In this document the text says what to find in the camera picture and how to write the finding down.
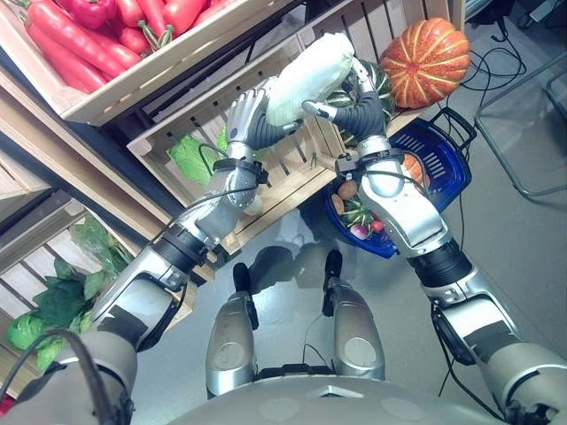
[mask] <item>potato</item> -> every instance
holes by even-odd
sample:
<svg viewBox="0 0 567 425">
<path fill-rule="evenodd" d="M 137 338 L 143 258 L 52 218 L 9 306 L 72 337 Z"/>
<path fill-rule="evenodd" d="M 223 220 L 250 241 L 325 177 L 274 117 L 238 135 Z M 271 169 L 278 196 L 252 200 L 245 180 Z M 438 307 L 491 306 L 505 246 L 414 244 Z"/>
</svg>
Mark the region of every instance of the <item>potato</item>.
<svg viewBox="0 0 567 425">
<path fill-rule="evenodd" d="M 345 201 L 356 195 L 358 187 L 354 180 L 347 180 L 338 187 L 337 194 Z"/>
<path fill-rule="evenodd" d="M 333 201 L 333 206 L 335 207 L 337 214 L 343 215 L 345 213 L 345 204 L 343 203 L 343 200 L 340 198 L 340 196 L 336 193 L 333 193 L 330 196 L 330 200 Z"/>
</svg>

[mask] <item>blue basket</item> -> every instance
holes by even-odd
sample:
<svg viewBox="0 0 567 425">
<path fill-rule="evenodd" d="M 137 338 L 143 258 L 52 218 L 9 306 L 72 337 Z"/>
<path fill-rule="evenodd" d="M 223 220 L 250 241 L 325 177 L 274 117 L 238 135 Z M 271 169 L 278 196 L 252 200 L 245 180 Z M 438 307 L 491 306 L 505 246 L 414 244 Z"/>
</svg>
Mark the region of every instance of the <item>blue basket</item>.
<svg viewBox="0 0 567 425">
<path fill-rule="evenodd" d="M 435 125 L 441 116 L 456 121 L 466 131 L 468 138 L 461 145 L 444 130 Z M 477 131 L 460 114 L 450 108 L 443 108 L 432 120 L 415 119 L 398 133 L 390 137 L 392 147 L 409 151 L 419 157 L 425 165 L 425 172 L 430 178 L 429 193 L 432 203 L 443 211 L 469 185 L 470 169 L 462 151 L 477 136 Z M 335 211 L 330 199 L 337 192 L 344 179 L 338 177 L 323 188 L 325 209 L 331 222 L 340 233 L 362 249 L 389 259 L 396 253 L 396 246 L 384 230 L 361 240 L 354 236 Z"/>
</svg>

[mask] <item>carrot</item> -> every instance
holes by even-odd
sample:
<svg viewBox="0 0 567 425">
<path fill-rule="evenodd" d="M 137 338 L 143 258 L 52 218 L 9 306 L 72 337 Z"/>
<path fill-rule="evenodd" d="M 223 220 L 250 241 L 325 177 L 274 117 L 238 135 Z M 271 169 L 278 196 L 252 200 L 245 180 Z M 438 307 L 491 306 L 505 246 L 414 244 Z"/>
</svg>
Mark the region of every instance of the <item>carrot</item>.
<svg viewBox="0 0 567 425">
<path fill-rule="evenodd" d="M 120 43 L 136 52 L 138 55 L 151 53 L 150 44 L 144 37 L 142 31 L 137 28 L 127 27 L 117 18 L 111 19 L 109 22 L 114 35 L 116 35 Z"/>
<path fill-rule="evenodd" d="M 116 0 L 118 17 L 129 27 L 137 27 L 144 19 L 144 12 L 136 0 Z"/>
<path fill-rule="evenodd" d="M 142 60 L 140 55 L 136 54 L 128 47 L 123 46 L 119 42 L 114 41 L 113 38 L 108 35 L 100 34 L 97 31 L 87 28 L 85 28 L 85 32 L 90 38 L 98 43 L 100 47 L 105 49 L 113 58 L 118 60 L 126 69 L 131 68 Z"/>
<path fill-rule="evenodd" d="M 69 86 L 84 93 L 92 93 L 106 84 L 105 79 L 94 66 L 51 40 L 37 25 L 26 23 L 25 27 L 45 58 Z"/>
<path fill-rule="evenodd" d="M 187 31 L 203 10 L 206 0 L 169 0 L 163 8 L 163 17 L 174 28 L 174 35 Z"/>
<path fill-rule="evenodd" d="M 51 40 L 65 46 L 79 58 L 116 77 L 126 71 L 117 60 L 96 44 L 85 31 L 51 1 L 27 3 L 27 16 Z"/>
<path fill-rule="evenodd" d="M 166 21 L 163 19 L 161 11 L 163 9 L 162 0 L 138 0 L 145 17 L 148 19 L 150 28 L 156 36 L 160 38 L 166 32 Z"/>
</svg>

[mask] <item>orange pumpkin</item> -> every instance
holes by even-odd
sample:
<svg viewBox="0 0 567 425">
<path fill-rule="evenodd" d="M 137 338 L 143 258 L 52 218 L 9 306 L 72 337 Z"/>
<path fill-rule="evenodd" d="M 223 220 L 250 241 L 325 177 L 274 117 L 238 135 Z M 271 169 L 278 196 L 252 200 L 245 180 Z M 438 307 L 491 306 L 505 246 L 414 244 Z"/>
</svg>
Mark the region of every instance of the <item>orange pumpkin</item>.
<svg viewBox="0 0 567 425">
<path fill-rule="evenodd" d="M 467 73 L 469 52 L 465 34 L 445 19 L 419 20 L 406 28 L 380 58 L 396 105 L 423 108 L 448 96 Z"/>
</svg>

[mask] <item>striped pumpkin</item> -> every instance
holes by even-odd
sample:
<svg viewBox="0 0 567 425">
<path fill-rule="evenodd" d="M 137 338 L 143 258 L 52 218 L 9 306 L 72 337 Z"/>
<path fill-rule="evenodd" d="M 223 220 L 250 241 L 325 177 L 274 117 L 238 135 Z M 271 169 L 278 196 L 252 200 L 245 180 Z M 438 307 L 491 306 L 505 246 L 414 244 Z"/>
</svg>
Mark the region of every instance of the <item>striped pumpkin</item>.
<svg viewBox="0 0 567 425">
<path fill-rule="evenodd" d="M 445 19 L 419 20 L 406 28 L 380 58 L 396 105 L 417 109 L 447 97 L 467 73 L 469 52 L 465 34 Z"/>
<path fill-rule="evenodd" d="M 396 105 L 392 97 L 390 78 L 380 65 L 362 59 L 359 60 L 369 73 L 369 77 L 377 90 L 378 97 L 380 97 L 380 101 L 382 102 L 382 112 L 384 113 L 384 125 L 387 126 L 396 109 Z M 342 83 L 341 89 L 333 91 L 329 97 L 327 97 L 327 104 L 337 108 L 354 105 L 357 86 L 358 78 L 356 74 L 351 71 Z M 341 136 L 346 147 L 356 145 L 356 141 L 353 139 L 353 136 L 347 131 L 341 130 Z"/>
</svg>

